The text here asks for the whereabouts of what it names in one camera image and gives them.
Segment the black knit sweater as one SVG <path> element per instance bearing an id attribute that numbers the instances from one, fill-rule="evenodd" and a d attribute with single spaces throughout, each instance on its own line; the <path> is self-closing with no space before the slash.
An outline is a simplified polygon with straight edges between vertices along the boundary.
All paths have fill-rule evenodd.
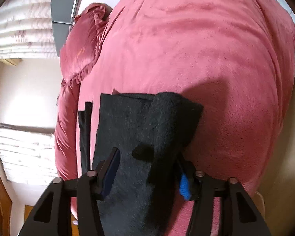
<path id="1" fill-rule="evenodd" d="M 101 94 L 99 126 L 91 102 L 79 111 L 81 167 L 85 173 L 113 148 L 121 161 L 110 194 L 99 203 L 106 235 L 163 235 L 203 107 L 177 93 Z"/>

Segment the white window blind lower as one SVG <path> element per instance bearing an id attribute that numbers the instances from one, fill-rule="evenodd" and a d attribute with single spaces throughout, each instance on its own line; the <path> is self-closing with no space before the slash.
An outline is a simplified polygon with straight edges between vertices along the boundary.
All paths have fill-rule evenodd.
<path id="1" fill-rule="evenodd" d="M 0 160 L 10 182 L 47 186 L 58 176 L 53 133 L 0 124 Z"/>

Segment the white window blind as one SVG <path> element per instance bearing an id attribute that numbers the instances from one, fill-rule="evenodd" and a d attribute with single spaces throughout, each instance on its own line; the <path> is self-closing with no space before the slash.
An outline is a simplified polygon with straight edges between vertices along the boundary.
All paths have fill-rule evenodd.
<path id="1" fill-rule="evenodd" d="M 51 0 L 5 0 L 0 7 L 0 59 L 54 59 Z"/>
<path id="2" fill-rule="evenodd" d="M 0 160 L 10 182 L 47 186 L 58 176 L 53 133 L 0 124 Z"/>

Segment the red velvet round cushion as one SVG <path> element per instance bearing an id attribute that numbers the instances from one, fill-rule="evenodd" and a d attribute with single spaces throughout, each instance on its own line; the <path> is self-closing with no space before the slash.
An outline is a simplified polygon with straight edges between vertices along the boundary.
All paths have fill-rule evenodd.
<path id="1" fill-rule="evenodd" d="M 121 0 L 80 84 L 78 113 L 101 94 L 172 92 L 202 105 L 184 161 L 236 177 L 253 195 L 281 132 L 295 78 L 295 23 L 276 0 Z M 186 233 L 193 202 L 176 189 L 163 235 Z"/>

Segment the red velvet cushion rim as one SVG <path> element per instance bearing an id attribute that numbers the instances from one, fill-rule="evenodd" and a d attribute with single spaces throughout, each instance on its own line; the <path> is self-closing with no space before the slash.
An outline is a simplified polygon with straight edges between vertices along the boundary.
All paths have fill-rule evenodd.
<path id="1" fill-rule="evenodd" d="M 62 73 L 61 89 L 57 99 L 55 127 L 55 164 L 63 180 L 78 177 L 76 129 L 80 84 L 95 65 L 108 23 L 108 7 L 91 3 L 76 16 L 65 44 L 60 50 Z"/>

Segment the white window blind upper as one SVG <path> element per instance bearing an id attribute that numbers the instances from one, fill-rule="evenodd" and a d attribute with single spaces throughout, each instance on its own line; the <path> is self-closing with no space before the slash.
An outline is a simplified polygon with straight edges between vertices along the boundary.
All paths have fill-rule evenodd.
<path id="1" fill-rule="evenodd" d="M 51 0 L 5 0 L 0 7 L 0 59 L 54 59 Z"/>

